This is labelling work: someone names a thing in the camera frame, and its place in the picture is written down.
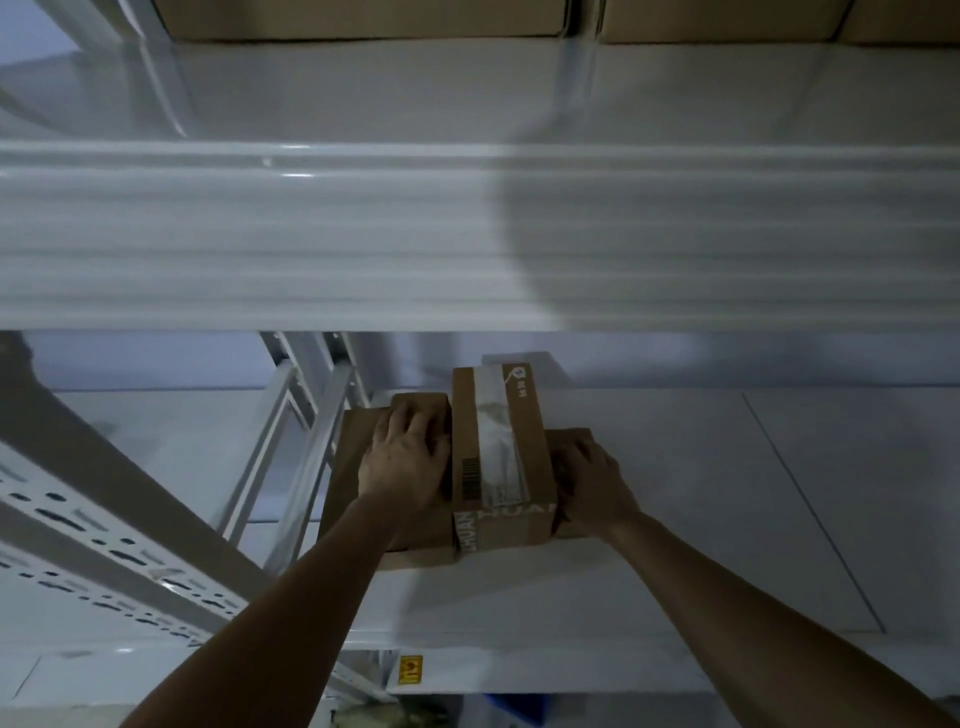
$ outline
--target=person's left hand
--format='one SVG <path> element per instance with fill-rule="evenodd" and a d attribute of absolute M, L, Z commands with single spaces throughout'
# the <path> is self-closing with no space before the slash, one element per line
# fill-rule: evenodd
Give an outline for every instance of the person's left hand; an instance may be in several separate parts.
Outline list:
<path fill-rule="evenodd" d="M 402 404 L 380 417 L 360 464 L 359 495 L 385 497 L 412 515 L 424 508 L 440 487 L 450 456 L 450 438 L 445 435 L 430 454 L 426 446 L 430 415 L 418 412 L 407 425 L 408 411 Z"/>

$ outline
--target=packing tape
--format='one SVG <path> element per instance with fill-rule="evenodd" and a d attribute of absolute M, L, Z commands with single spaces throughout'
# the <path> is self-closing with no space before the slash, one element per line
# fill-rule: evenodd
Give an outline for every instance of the packing tape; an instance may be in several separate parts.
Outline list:
<path fill-rule="evenodd" d="M 480 446 L 480 482 L 485 508 L 516 505 L 529 500 L 523 468 L 516 450 L 514 427 L 503 367 L 473 367 L 477 436 Z"/>

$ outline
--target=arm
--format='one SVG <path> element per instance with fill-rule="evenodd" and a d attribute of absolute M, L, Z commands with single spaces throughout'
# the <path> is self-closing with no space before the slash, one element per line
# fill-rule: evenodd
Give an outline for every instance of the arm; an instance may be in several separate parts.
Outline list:
<path fill-rule="evenodd" d="M 952 726 L 912 685 L 642 513 L 595 443 L 561 455 L 563 508 L 643 579 L 744 728 Z"/>
<path fill-rule="evenodd" d="M 390 541 L 440 486 L 428 416 L 401 407 L 377 425 L 360 495 L 329 533 L 164 680 L 122 728 L 306 726 Z"/>

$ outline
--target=cardboard box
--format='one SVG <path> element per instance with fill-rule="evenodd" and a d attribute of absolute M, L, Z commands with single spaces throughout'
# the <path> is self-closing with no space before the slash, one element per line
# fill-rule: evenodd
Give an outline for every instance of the cardboard box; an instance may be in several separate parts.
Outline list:
<path fill-rule="evenodd" d="M 448 405 L 445 394 L 405 395 L 417 408 L 436 411 L 443 408 L 444 426 L 449 426 Z M 373 439 L 377 420 L 389 409 L 349 409 L 344 412 L 333 461 L 330 483 L 324 501 L 318 539 L 333 527 L 349 505 L 357 497 L 358 471 L 364 453 Z M 434 436 L 438 430 L 432 430 Z M 380 561 L 379 568 L 411 569 L 452 564 L 456 561 L 456 546 L 453 537 L 453 517 L 449 500 L 449 484 L 437 493 L 434 501 L 417 513 L 397 534 Z"/>
<path fill-rule="evenodd" d="M 828 40 L 848 0 L 606 0 L 605 43 Z"/>
<path fill-rule="evenodd" d="M 840 31 L 845 43 L 960 43 L 957 0 L 856 0 Z"/>
<path fill-rule="evenodd" d="M 567 0 L 154 0 L 176 40 L 559 36 Z"/>
<path fill-rule="evenodd" d="M 460 550 L 546 543 L 556 510 L 533 368 L 453 370 L 453 519 Z"/>
<path fill-rule="evenodd" d="M 558 490 L 563 488 L 564 481 L 568 478 L 563 466 L 557 462 L 556 453 L 567 445 L 573 445 L 578 440 L 591 441 L 593 433 L 587 427 L 572 427 L 570 429 L 548 429 L 546 431 L 546 445 L 550 449 L 550 457 L 553 459 L 553 474 L 557 481 Z M 553 524 L 553 537 L 555 539 L 583 539 L 587 534 L 581 531 L 577 526 L 564 517 L 563 507 L 557 508 L 557 515 Z"/>

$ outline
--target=hand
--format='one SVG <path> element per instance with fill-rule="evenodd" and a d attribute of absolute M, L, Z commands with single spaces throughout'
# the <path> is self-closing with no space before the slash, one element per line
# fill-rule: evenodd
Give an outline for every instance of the hand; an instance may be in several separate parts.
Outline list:
<path fill-rule="evenodd" d="M 620 464 L 594 442 L 578 442 L 558 455 L 563 476 L 560 505 L 589 535 L 609 542 L 616 528 L 640 513 L 620 475 Z"/>
<path fill-rule="evenodd" d="M 407 425 L 408 412 L 402 404 L 380 417 L 359 473 L 361 497 L 384 497 L 406 517 L 430 502 L 450 457 L 448 435 L 437 442 L 433 454 L 427 449 L 430 415 L 418 412 Z"/>

